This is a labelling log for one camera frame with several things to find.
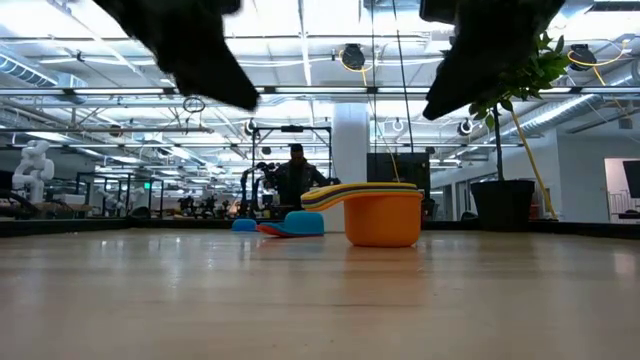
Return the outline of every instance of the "orange bowl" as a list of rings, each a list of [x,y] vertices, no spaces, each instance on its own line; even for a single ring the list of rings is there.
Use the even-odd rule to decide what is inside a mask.
[[[356,246],[412,246],[420,237],[421,201],[418,192],[345,200],[347,239]]]

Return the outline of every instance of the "white column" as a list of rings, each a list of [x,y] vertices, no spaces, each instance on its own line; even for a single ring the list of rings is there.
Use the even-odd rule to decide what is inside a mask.
[[[333,170],[343,184],[367,182],[369,106],[366,103],[335,104],[333,115]],[[344,232],[342,204],[322,212],[325,231]]]

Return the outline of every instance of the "wooden floor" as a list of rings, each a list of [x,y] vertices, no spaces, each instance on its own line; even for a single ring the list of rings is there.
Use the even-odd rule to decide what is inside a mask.
[[[0,240],[0,359],[638,359],[640,242],[130,230]]]

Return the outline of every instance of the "person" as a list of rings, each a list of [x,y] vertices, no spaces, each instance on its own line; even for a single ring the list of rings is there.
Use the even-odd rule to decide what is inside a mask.
[[[276,170],[280,204],[292,206],[294,210],[302,210],[300,196],[308,192],[314,184],[327,186],[329,181],[309,164],[304,157],[304,149],[300,144],[291,145],[291,160],[280,165]]]

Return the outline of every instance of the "black planter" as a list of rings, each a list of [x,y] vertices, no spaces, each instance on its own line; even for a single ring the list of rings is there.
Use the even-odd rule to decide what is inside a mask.
[[[526,231],[535,183],[529,180],[488,181],[471,184],[483,229]]]

